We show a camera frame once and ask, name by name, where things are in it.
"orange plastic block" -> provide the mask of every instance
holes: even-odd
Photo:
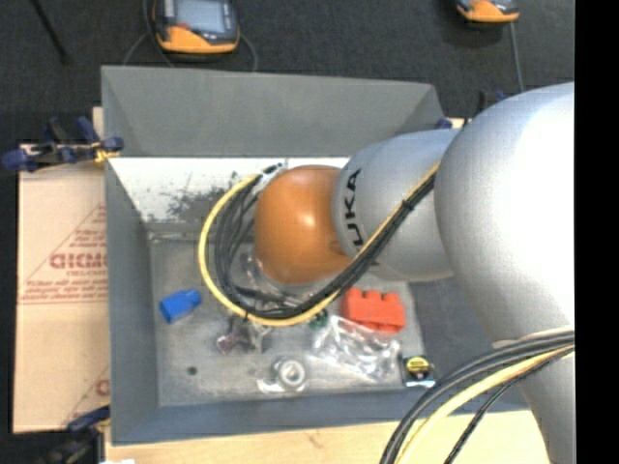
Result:
[[[341,315],[381,332],[399,332],[406,326],[404,304],[395,292],[362,291],[351,287],[341,302]]]

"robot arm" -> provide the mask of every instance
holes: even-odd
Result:
[[[257,198],[258,271],[288,292],[338,276],[440,163],[433,190],[370,270],[407,281],[454,275],[494,342],[573,328],[574,99],[572,83],[543,88],[497,103],[462,130],[368,146],[341,171],[284,171]],[[304,314],[324,307],[338,288],[332,292]],[[574,358],[537,373],[523,391],[550,460],[573,462]]]

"yellow cable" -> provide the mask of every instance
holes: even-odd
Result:
[[[526,372],[528,369],[540,363],[543,363],[545,360],[552,356],[560,354],[561,352],[567,353],[567,351],[571,350],[572,348],[572,346],[562,347],[560,349],[555,349],[551,352],[540,354],[528,360],[518,362],[517,364],[513,364],[509,367],[501,369],[500,371],[497,371],[496,373],[486,377],[481,382],[478,382],[475,385],[472,385],[471,387],[453,396],[442,406],[440,406],[436,411],[434,411],[421,425],[415,427],[415,429],[411,427],[411,430],[409,431],[408,435],[406,435],[406,439],[398,453],[398,457],[396,458],[396,464],[409,462],[410,459],[413,457],[413,452],[415,448],[419,445],[419,442],[430,431],[430,429],[438,421],[449,416],[458,407],[475,398],[480,393],[490,390],[497,385],[500,385],[515,378],[516,376]]]
[[[432,177],[438,170],[439,162],[436,163],[421,179],[421,181],[411,189],[404,199],[412,196],[419,188],[427,182],[427,180]],[[327,296],[325,299],[315,304],[310,309],[304,311],[303,313],[298,314],[292,318],[263,318],[261,316],[256,316],[255,314],[248,313],[242,307],[237,304],[234,304],[230,301],[227,296],[220,290],[215,281],[211,278],[208,270],[208,262],[206,258],[206,249],[208,244],[208,235],[210,233],[211,227],[213,226],[213,222],[215,221],[217,215],[220,213],[221,209],[225,206],[225,204],[232,199],[232,197],[237,193],[246,188],[249,184],[251,184],[255,179],[257,179],[260,174],[254,174],[249,176],[247,179],[239,182],[235,186],[233,186],[226,194],[224,194],[220,200],[215,204],[211,213],[206,217],[204,221],[204,225],[202,226],[202,232],[200,233],[200,240],[198,243],[198,264],[200,268],[200,272],[202,273],[202,277],[204,278],[204,282],[206,286],[209,288],[213,296],[222,303],[225,307],[227,307],[230,311],[239,316],[247,318],[254,323],[259,323],[260,325],[265,325],[267,327],[290,327],[293,325],[298,325],[303,323],[304,321],[308,321],[313,318],[316,314],[322,311],[327,305],[329,305],[338,295],[340,290],[337,290],[330,296]],[[369,240],[365,243],[365,245],[361,248],[357,256],[353,259],[353,263],[358,259],[359,255],[368,248],[378,237],[378,235],[383,231],[383,229],[390,223],[394,214],[399,210],[401,204],[395,207],[389,216],[383,220],[381,225],[374,231]]]

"gray box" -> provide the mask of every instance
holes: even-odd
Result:
[[[271,352],[223,359],[213,344],[224,325],[221,308],[201,283],[195,240],[234,177],[271,159],[339,164],[370,143],[430,129],[442,115],[434,89],[398,81],[103,68],[103,111],[105,134],[126,142],[106,171],[113,443],[400,419],[423,389],[405,390],[395,379],[373,386],[341,373],[333,383],[314,376],[300,396],[257,393],[255,379],[278,349],[287,345],[303,356],[309,331],[276,332]],[[452,281],[363,280],[368,287],[396,288],[405,301],[405,353],[427,353],[445,370],[489,347]],[[166,325],[158,302],[189,287],[201,292],[203,304]],[[306,362],[314,375],[324,374],[324,366]]]

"dark floor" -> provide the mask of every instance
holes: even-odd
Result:
[[[89,112],[101,100],[100,66],[121,64],[145,31],[142,0],[40,1],[71,63],[59,60],[30,0],[0,0],[0,154],[37,138],[51,115],[72,119]],[[509,28],[471,29],[445,0],[233,1],[261,72],[426,82],[436,87],[451,116],[473,115],[481,91],[518,91]],[[516,1],[521,9],[516,55],[524,89],[574,80],[575,0]],[[145,41],[131,63],[163,61]],[[182,67],[248,71],[251,66],[250,49],[242,44],[219,62]],[[0,177],[0,203],[0,462],[12,464],[33,461],[62,436],[9,436],[15,178]]]

